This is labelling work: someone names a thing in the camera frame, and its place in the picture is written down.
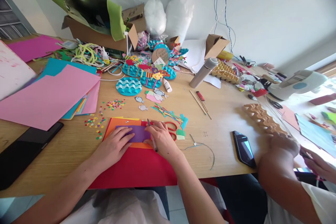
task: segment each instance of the white shirt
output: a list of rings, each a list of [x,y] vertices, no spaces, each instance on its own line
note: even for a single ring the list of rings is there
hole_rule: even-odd
[[[336,194],[303,182],[301,185],[310,196],[321,223],[336,223]],[[267,208],[268,214],[264,224],[302,224],[269,196],[267,196]]]

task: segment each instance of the scissors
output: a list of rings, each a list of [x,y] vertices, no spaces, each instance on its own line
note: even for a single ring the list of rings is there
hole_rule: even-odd
[[[175,131],[175,132],[177,131],[177,126],[176,126],[176,124],[173,123],[173,122],[165,122],[164,124],[167,125],[168,130],[169,130],[169,134],[171,135],[172,139],[175,141],[175,140],[177,139],[176,133],[174,133],[174,132],[170,132],[170,131]],[[170,127],[168,126],[168,124],[173,124],[173,125],[175,126],[175,128],[170,128]]]

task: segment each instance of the glue bottle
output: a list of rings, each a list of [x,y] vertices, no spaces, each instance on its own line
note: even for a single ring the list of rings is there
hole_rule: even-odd
[[[173,91],[172,87],[170,86],[169,82],[166,79],[163,79],[163,85],[166,88],[167,92],[170,93]]]
[[[198,85],[205,79],[205,77],[218,65],[215,58],[208,58],[195,77],[191,80],[189,85],[192,88],[198,87]]]

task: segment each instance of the brown corrugated cardboard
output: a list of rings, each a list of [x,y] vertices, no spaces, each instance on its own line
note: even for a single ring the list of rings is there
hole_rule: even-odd
[[[126,25],[129,28],[128,37],[130,39],[131,44],[133,45],[133,49],[136,48],[138,43],[138,35],[135,28],[135,25],[128,22]],[[69,27],[74,39],[80,39],[81,41],[85,41],[88,43],[97,44],[100,46],[112,48],[119,51],[127,51],[127,41],[126,38],[114,41],[111,35],[102,34],[96,32],[90,27],[79,23],[78,21],[72,19],[69,16],[64,17],[62,29]]]
[[[230,43],[222,36],[209,34],[206,39],[205,58],[216,58],[218,54]]]
[[[129,22],[132,22],[135,25],[137,32],[142,32],[147,29],[146,27],[146,19],[144,16],[144,6],[145,4],[142,3],[138,6],[133,8],[128,8],[121,12],[122,19],[127,21],[129,18]]]
[[[173,44],[178,44],[179,42],[180,42],[180,37],[176,36],[176,37],[172,37],[172,38],[168,39],[168,41],[166,42],[166,45],[168,46],[169,50],[172,50],[173,47],[174,47]],[[181,46],[178,45],[175,49],[177,51],[180,51]]]

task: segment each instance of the pen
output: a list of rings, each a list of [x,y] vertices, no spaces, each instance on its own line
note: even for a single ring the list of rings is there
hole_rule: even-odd
[[[155,152],[157,152],[158,150],[158,148],[156,147],[156,143],[155,143],[155,139],[154,139],[154,137],[153,137],[153,144],[154,144],[154,150],[155,150]]]

